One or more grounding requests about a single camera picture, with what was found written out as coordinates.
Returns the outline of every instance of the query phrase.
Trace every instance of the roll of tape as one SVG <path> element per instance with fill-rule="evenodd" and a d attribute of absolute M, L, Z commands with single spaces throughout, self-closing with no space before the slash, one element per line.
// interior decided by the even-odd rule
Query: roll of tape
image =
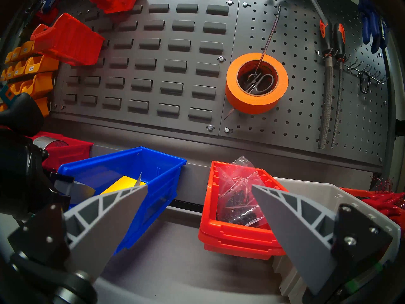
<path fill-rule="evenodd" d="M 229 66 L 226 73 L 225 94 L 229 103 L 247 114 L 260 114 L 274 108 L 288 87 L 288 76 L 284 66 L 271 56 L 265 55 L 260 69 L 274 76 L 273 88 L 263 95 L 248 94 L 239 85 L 238 79 L 255 70 L 261 53 L 248 53 L 239 56 Z"/>

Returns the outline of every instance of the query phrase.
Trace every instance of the bolt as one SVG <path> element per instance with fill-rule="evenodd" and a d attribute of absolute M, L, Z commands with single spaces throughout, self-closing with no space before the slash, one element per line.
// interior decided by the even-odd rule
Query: bolt
<path fill-rule="evenodd" d="M 355 238 L 351 237 L 351 236 L 345 236 L 344 238 L 345 243 L 349 246 L 353 246 L 357 244 L 357 241 Z"/>
<path fill-rule="evenodd" d="M 373 228 L 373 227 L 370 227 L 370 232 L 372 233 L 372 234 L 378 234 L 378 229 L 376 229 L 376 228 Z"/>

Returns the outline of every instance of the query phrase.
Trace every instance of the yellow plastic bin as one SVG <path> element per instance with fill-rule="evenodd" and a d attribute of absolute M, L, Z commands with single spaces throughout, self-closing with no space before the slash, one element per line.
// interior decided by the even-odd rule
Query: yellow plastic bin
<path fill-rule="evenodd" d="M 13 51 L 9 52 L 6 56 L 6 60 L 4 61 L 4 64 L 7 64 L 8 62 L 11 61 Z"/>
<path fill-rule="evenodd" d="M 25 74 L 49 72 L 57 70 L 59 61 L 48 56 L 33 56 L 27 60 Z"/>
<path fill-rule="evenodd" d="M 19 62 L 15 65 L 15 68 L 14 68 L 14 78 L 15 78 L 15 77 L 20 77 L 20 76 L 22 76 L 22 75 L 25 74 L 25 66 L 26 66 L 26 64 L 27 64 L 27 61 L 22 60 L 22 61 L 19 61 Z"/>
<path fill-rule="evenodd" d="M 14 49 L 14 51 L 12 52 L 12 56 L 11 56 L 11 62 L 15 62 L 18 60 L 20 51 L 21 51 L 21 47 L 17 47 Z"/>
<path fill-rule="evenodd" d="M 6 80 L 12 79 L 14 77 L 14 65 L 7 69 Z"/>
<path fill-rule="evenodd" d="M 40 99 L 35 100 L 35 103 L 37 104 L 37 106 L 39 107 L 39 109 L 42 112 L 42 115 L 44 117 L 47 117 L 49 115 L 49 110 L 48 110 L 48 98 L 47 97 L 43 97 Z"/>
<path fill-rule="evenodd" d="M 34 100 L 43 97 L 46 93 L 53 89 L 52 72 L 36 74 L 31 83 L 24 82 L 21 93 L 28 93 Z"/>
<path fill-rule="evenodd" d="M 21 46 L 20 58 L 26 58 L 35 54 L 34 41 L 27 41 Z"/>
<path fill-rule="evenodd" d="M 18 83 L 11 84 L 11 86 L 9 87 L 10 91 L 12 91 L 14 94 L 19 94 L 20 90 L 21 90 L 21 85 L 23 83 L 24 82 L 18 82 Z"/>
<path fill-rule="evenodd" d="M 1 72 L 0 82 L 4 82 L 4 81 L 6 80 L 6 76 L 7 76 L 7 70 L 4 69 L 4 70 Z"/>

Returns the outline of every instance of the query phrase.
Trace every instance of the perforated metal panel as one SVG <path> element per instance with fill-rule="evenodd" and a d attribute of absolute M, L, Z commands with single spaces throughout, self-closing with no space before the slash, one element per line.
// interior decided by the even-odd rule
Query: perforated metal panel
<path fill-rule="evenodd" d="M 243 2 L 250 6 L 243 8 Z M 379 70 L 383 77 L 386 73 L 383 58 L 378 53 L 371 54 L 371 46 L 362 43 L 357 6 L 349 0 L 318 2 L 332 23 L 339 21 L 345 27 L 346 53 L 351 55 L 348 64 L 357 57 L 358 63 L 364 61 L 359 69 L 369 63 L 370 73 Z M 278 4 L 282 5 L 281 16 L 267 54 L 284 65 L 289 78 L 288 90 L 277 107 L 267 113 L 234 112 L 222 121 L 220 135 L 380 165 L 379 158 L 384 155 L 387 139 L 388 111 L 384 105 L 388 100 L 387 86 L 373 81 L 370 92 L 364 95 L 355 71 L 345 69 L 343 74 L 339 134 L 334 149 L 330 147 L 337 103 L 337 66 L 333 76 L 328 144 L 325 150 L 318 149 L 324 63 L 314 52 L 320 48 L 319 16 L 310 0 L 240 0 L 232 60 L 263 50 Z M 230 109 L 225 100 L 223 118 Z M 225 127 L 231 131 L 225 133 Z"/>
<path fill-rule="evenodd" d="M 109 44 L 94 67 L 61 66 L 53 110 L 381 166 L 388 128 L 386 84 L 373 81 L 363 95 L 356 72 L 345 69 L 339 134 L 331 149 L 339 73 L 335 66 L 328 144 L 319 150 L 324 63 L 314 52 L 320 48 L 314 7 L 309 0 L 232 1 L 229 6 L 227 0 L 137 0 L 131 12 L 108 16 L 89 0 L 61 8 L 99 31 Z M 318 1 L 332 23 L 345 26 L 348 64 L 357 57 L 358 63 L 364 61 L 360 69 L 369 63 L 371 73 L 379 70 L 383 77 L 383 58 L 362 43 L 357 6 L 349 0 Z M 243 8 L 243 2 L 249 6 Z M 221 121 L 231 108 L 224 93 L 229 64 L 242 54 L 261 52 L 278 4 L 281 17 L 267 53 L 285 65 L 288 90 L 267 113 L 234 112 Z M 220 55 L 226 59 L 222 63 Z"/>
<path fill-rule="evenodd" d="M 59 111 L 218 135 L 239 0 L 233 1 L 137 0 L 130 12 L 105 15 L 80 0 L 68 12 L 108 42 L 97 65 L 62 65 Z"/>

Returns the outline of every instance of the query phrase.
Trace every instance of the clear plastic bag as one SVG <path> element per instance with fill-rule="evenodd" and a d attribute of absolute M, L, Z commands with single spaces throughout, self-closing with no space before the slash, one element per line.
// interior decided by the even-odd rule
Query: clear plastic bag
<path fill-rule="evenodd" d="M 265 184 L 257 170 L 254 170 L 254 165 L 245 157 L 238 158 L 232 164 L 218 171 L 217 220 L 248 227 L 266 224 L 263 212 L 252 194 L 252 185 Z"/>

